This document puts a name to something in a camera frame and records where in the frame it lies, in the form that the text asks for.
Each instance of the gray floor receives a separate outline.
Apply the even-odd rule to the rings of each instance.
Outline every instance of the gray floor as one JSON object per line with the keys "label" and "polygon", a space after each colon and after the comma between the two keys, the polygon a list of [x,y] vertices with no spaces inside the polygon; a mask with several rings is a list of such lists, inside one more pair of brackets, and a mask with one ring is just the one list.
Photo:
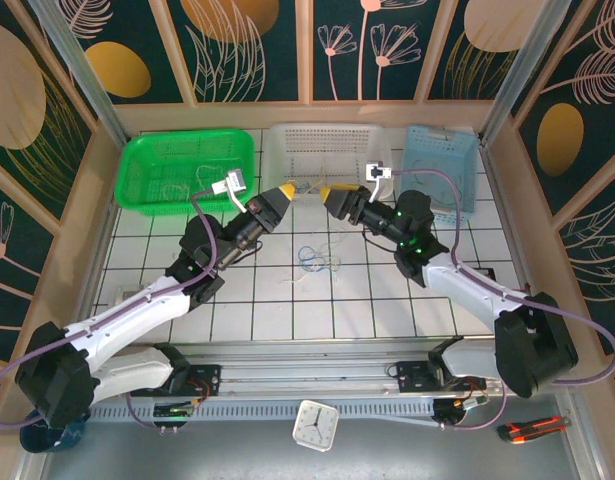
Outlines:
{"label": "gray floor", "polygon": [[[497,402],[474,411],[472,421],[490,418]],[[554,414],[551,397],[514,398],[497,425]],[[339,424],[333,449],[323,454],[297,446],[292,426],[285,421],[196,423],[172,437],[134,424],[89,424],[80,445],[51,457],[44,479],[578,478],[560,434],[510,445],[493,427],[442,432],[380,420],[346,420]]]}

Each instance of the white alarm clock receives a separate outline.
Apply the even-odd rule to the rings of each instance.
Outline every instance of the white alarm clock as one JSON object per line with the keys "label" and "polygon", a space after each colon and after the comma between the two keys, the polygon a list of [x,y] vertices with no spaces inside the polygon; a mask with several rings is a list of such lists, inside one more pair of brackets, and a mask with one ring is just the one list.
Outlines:
{"label": "white alarm clock", "polygon": [[326,452],[334,443],[340,413],[329,405],[304,400],[294,424],[293,437],[298,445]]}

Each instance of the basket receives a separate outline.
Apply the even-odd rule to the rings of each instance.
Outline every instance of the basket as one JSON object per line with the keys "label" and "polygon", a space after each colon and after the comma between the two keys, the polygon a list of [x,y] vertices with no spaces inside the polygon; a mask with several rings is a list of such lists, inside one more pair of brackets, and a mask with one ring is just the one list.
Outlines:
{"label": "basket", "polygon": [[[392,166],[391,150],[382,127],[345,124],[275,125],[265,134],[261,162],[261,190],[291,181],[294,201],[317,200],[321,187],[334,183],[360,184],[365,164],[382,161]],[[391,196],[388,181],[380,198]]]}
{"label": "basket", "polygon": [[[432,168],[447,174],[460,194],[460,218],[464,225],[476,207],[475,135],[442,128],[409,127],[403,152],[403,170]],[[431,208],[437,222],[456,224],[456,208],[451,187],[435,175],[402,175],[396,193],[418,190],[431,197]]]}
{"label": "basket", "polygon": [[[153,133],[134,138],[123,150],[116,180],[116,202],[143,215],[192,213],[189,197],[239,168],[247,186],[242,202],[254,191],[254,142],[235,129]],[[226,194],[199,199],[206,212],[233,209]]]}

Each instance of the green plastic basket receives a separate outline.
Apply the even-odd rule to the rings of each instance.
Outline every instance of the green plastic basket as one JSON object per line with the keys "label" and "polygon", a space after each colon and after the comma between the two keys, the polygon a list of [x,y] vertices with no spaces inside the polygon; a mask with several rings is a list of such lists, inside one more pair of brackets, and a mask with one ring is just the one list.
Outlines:
{"label": "green plastic basket", "polygon": [[[134,138],[123,150],[116,180],[116,202],[143,215],[193,212],[189,197],[223,180],[229,170],[242,170],[249,200],[254,191],[254,142],[236,129],[153,133]],[[206,212],[233,207],[227,194],[199,199]]]}

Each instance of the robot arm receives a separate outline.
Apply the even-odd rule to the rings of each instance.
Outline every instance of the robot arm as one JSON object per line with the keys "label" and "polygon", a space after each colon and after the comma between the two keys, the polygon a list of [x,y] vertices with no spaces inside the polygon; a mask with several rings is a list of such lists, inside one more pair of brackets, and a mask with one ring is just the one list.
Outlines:
{"label": "robot arm", "polygon": [[[451,298],[494,332],[490,340],[461,337],[441,344],[430,354],[445,377],[478,376],[503,380],[521,397],[528,398],[544,383],[573,368],[578,356],[564,320],[558,315],[534,310],[510,299],[510,290],[459,262],[454,265],[449,249],[431,233],[434,215],[431,200],[415,190],[403,192],[395,208],[372,201],[362,186],[334,185],[321,189],[327,211],[340,220],[348,218],[374,235],[396,244],[396,266],[408,279]],[[468,278],[467,271],[477,281]],[[478,282],[503,293],[494,295]],[[528,300],[556,306],[540,293]]]}
{"label": "robot arm", "polygon": [[16,383],[51,427],[60,428],[87,412],[89,405],[109,396],[165,385],[175,391],[189,364],[168,344],[114,357],[121,349],[164,322],[206,303],[222,287],[219,272],[243,252],[255,248],[264,233],[283,219],[294,187],[283,185],[247,202],[245,211],[226,226],[207,215],[216,244],[216,263],[199,277],[211,258],[211,241],[199,217],[180,240],[178,259],[143,291],[82,322],[59,329],[49,322],[33,333],[27,352],[85,331],[86,335],[22,364]]}

